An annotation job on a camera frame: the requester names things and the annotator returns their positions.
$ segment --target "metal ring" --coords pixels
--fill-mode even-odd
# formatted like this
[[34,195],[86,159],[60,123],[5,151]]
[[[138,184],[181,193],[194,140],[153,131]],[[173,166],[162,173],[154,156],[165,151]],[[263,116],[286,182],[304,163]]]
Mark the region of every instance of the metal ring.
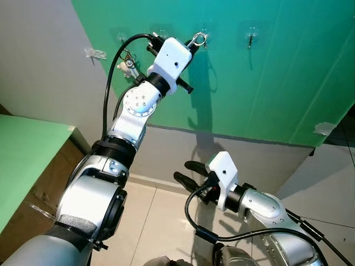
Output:
[[196,46],[201,46],[201,45],[204,45],[206,43],[206,40],[207,40],[207,35],[203,32],[198,32],[194,35],[193,39],[194,40],[197,40],[198,36],[202,36],[204,38],[204,41],[202,43],[197,43],[197,42],[194,42],[194,45]]

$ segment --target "baseboard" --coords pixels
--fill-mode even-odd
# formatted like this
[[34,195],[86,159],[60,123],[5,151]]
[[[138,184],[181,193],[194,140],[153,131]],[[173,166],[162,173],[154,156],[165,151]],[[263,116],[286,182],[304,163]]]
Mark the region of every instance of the baseboard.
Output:
[[184,187],[180,184],[163,181],[155,178],[150,178],[146,176],[136,175],[134,173],[129,174],[128,178],[129,182],[137,183],[144,186],[155,187],[161,190],[167,190],[179,194],[189,195],[190,193],[184,189]]

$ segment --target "green panel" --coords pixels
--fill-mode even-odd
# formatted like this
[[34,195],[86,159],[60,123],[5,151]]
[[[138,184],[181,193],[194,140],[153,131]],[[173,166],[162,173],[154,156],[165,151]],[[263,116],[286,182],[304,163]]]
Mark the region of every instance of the green panel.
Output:
[[[199,31],[209,34],[207,49],[182,75],[195,91],[166,97],[152,124],[317,146],[324,137],[313,133],[314,126],[339,121],[354,103],[353,76],[342,77],[341,89],[334,84],[337,75],[353,69],[351,60],[340,60],[354,50],[351,0],[140,0],[133,9],[119,1],[72,2],[92,46],[107,52],[108,60],[101,61],[106,72],[119,36],[155,31],[185,41]],[[250,27],[258,35],[248,49]],[[145,46],[140,40],[129,47],[142,71],[154,60]],[[127,85],[116,72],[115,92]],[[325,99],[337,108],[326,112]]]
[[0,115],[0,232],[71,133],[67,125]]

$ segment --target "white tape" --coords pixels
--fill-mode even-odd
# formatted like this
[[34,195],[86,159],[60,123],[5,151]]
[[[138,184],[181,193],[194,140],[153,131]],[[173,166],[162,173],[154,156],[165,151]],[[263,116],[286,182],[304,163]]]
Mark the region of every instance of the white tape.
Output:
[[106,52],[95,50],[92,48],[84,48],[85,54],[87,57],[94,57],[97,59],[104,59],[106,60]]
[[336,126],[336,124],[328,122],[319,123],[315,126],[315,130],[313,133],[317,133],[323,136],[329,136],[333,129],[336,128]]

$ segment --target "white wall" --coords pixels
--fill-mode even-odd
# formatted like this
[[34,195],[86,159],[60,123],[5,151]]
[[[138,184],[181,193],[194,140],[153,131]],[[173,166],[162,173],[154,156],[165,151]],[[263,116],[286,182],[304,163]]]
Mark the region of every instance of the white wall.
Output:
[[[89,144],[97,140],[106,76],[85,57],[90,42],[71,2],[2,0],[0,36],[0,103],[14,115],[75,125]],[[269,192],[311,151],[150,127],[131,172],[173,181],[186,160],[206,161],[221,149],[231,152],[241,181]]]
[[[355,158],[355,148],[351,151]],[[355,263],[355,166],[348,147],[317,148],[277,196]],[[324,244],[321,247],[329,265],[344,265]]]

